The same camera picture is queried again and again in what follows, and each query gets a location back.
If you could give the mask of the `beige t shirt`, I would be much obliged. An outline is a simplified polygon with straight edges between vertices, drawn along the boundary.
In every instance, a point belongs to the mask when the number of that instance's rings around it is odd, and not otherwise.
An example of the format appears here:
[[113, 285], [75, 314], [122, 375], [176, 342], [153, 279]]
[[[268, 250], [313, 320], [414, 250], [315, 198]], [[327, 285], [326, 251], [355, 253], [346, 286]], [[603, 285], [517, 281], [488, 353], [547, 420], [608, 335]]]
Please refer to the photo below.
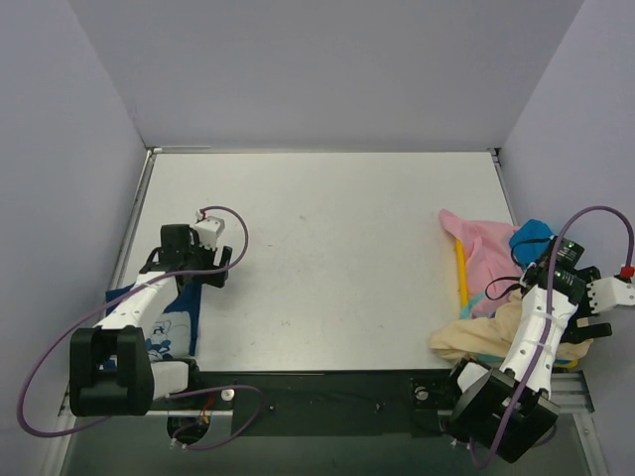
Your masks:
[[[506, 358], [512, 350], [517, 331], [526, 322], [530, 310], [539, 310], [544, 304], [529, 306], [519, 293], [512, 295], [508, 303], [500, 306], [492, 318], [477, 317], [460, 319], [451, 322], [440, 330], [433, 332], [429, 339], [429, 348], [441, 358], [449, 362], [457, 362], [463, 357], [479, 357], [480, 360], [497, 361]], [[521, 357], [546, 357], [549, 351], [555, 352], [555, 358], [564, 361], [575, 361], [584, 357], [593, 340], [579, 344], [561, 342], [551, 345], [538, 344], [541, 333], [537, 337], [523, 337]]]

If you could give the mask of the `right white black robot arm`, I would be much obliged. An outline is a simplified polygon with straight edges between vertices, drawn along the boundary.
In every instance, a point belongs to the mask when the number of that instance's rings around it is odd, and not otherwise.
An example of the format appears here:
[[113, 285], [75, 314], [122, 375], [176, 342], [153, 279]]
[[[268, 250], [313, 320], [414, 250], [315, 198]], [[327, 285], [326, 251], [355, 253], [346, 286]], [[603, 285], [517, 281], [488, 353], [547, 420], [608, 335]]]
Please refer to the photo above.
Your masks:
[[525, 272], [519, 326], [500, 366], [463, 358], [444, 379], [444, 397], [454, 405], [452, 436], [514, 463], [556, 425], [557, 350], [572, 318], [591, 308], [588, 287], [600, 278], [594, 267], [577, 268], [583, 252], [574, 241], [554, 238]]

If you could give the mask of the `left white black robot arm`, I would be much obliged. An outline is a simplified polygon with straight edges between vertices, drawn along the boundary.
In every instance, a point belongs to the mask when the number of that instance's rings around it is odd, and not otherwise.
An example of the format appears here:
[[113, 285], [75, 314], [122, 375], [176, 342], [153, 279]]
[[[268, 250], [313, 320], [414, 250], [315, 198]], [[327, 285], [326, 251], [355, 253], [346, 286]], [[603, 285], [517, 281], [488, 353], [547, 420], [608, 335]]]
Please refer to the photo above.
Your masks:
[[69, 404], [77, 417], [143, 416], [169, 396], [183, 409], [203, 399], [191, 375], [202, 290], [221, 289], [232, 257], [217, 240], [222, 219], [162, 227], [136, 281], [106, 295], [104, 317], [70, 339]]

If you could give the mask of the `bright blue t shirt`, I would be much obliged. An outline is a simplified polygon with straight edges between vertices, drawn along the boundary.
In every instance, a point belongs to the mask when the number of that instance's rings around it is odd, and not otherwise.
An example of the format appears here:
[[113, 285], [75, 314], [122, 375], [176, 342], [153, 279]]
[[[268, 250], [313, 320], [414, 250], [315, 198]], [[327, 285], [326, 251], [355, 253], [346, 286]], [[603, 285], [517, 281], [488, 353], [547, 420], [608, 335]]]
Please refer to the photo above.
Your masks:
[[509, 240], [512, 261], [521, 269], [526, 269], [545, 252], [552, 237], [553, 232], [546, 223], [528, 220]]

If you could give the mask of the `navy printed folded t shirt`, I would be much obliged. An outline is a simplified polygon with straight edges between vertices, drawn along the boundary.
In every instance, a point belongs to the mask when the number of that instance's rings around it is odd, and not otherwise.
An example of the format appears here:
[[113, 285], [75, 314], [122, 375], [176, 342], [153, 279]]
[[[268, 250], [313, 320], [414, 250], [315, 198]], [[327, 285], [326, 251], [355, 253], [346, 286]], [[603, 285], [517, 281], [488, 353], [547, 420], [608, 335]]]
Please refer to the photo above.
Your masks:
[[135, 283], [105, 294], [110, 307], [98, 325], [104, 329], [139, 328], [152, 362], [195, 355], [202, 285], [181, 290], [174, 278]]

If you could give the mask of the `pink t shirt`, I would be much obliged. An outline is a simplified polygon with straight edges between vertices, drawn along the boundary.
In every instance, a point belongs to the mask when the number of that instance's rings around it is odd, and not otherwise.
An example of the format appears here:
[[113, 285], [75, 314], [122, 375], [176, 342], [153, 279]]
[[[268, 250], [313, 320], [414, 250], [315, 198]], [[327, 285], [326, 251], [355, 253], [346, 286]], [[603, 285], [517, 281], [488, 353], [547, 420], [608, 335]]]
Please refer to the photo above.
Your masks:
[[485, 294], [473, 309], [472, 318], [493, 316], [509, 301], [511, 294], [503, 293], [512, 285], [511, 281], [493, 281], [522, 274], [511, 259], [509, 246], [518, 227], [497, 221], [465, 220], [446, 209], [439, 212], [439, 221], [445, 232], [463, 244], [469, 297]]

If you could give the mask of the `teal t shirt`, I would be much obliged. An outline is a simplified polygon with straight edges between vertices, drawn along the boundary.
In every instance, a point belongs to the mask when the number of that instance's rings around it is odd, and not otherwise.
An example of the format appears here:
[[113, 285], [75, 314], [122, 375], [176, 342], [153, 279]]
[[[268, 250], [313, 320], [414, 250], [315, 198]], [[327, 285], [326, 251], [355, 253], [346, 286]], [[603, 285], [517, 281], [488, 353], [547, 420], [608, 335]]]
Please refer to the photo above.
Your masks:
[[460, 319], [471, 319], [473, 315], [473, 309], [480, 304], [480, 302], [485, 298], [484, 293], [479, 293], [470, 297], [467, 301], [467, 304], [462, 307], [459, 313]]

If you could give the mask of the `yellow t shirt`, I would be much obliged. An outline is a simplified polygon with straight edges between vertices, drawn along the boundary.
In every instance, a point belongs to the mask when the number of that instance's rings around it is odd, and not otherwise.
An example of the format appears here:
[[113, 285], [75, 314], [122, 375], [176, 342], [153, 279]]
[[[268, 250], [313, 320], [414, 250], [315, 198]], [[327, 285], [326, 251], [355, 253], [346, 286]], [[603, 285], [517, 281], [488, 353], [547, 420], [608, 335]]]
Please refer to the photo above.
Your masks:
[[468, 305], [468, 301], [469, 301], [465, 251], [464, 251], [463, 244], [460, 240], [456, 239], [454, 241], [454, 244], [455, 244], [454, 250], [456, 255], [458, 292], [459, 292], [460, 305], [462, 307], [465, 307]]

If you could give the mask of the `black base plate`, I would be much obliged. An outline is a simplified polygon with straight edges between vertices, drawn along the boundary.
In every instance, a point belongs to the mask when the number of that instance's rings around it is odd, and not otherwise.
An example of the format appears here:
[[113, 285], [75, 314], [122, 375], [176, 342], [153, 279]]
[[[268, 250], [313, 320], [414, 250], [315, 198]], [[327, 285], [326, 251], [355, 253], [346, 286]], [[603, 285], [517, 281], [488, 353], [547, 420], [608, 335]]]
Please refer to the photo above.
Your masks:
[[449, 369], [202, 372], [182, 397], [155, 411], [197, 417], [204, 409], [232, 414], [231, 428], [248, 436], [414, 437], [445, 433], [459, 386]]

